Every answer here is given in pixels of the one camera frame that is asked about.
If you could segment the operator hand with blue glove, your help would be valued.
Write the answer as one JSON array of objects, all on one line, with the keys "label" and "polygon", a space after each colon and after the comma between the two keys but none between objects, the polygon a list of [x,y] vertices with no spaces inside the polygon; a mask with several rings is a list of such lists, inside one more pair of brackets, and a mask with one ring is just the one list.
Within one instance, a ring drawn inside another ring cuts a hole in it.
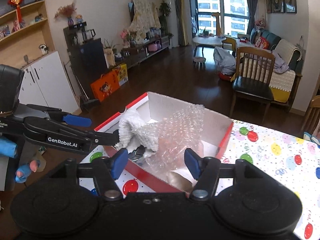
[{"label": "operator hand with blue glove", "polygon": [[[10,141],[6,137],[1,137],[1,155],[15,158],[17,155],[17,148],[18,145],[15,142]],[[40,166],[41,161],[36,159],[36,157],[32,157],[29,161],[18,167],[15,172],[15,181],[20,184],[25,183],[30,174],[32,172],[37,172]]]}]

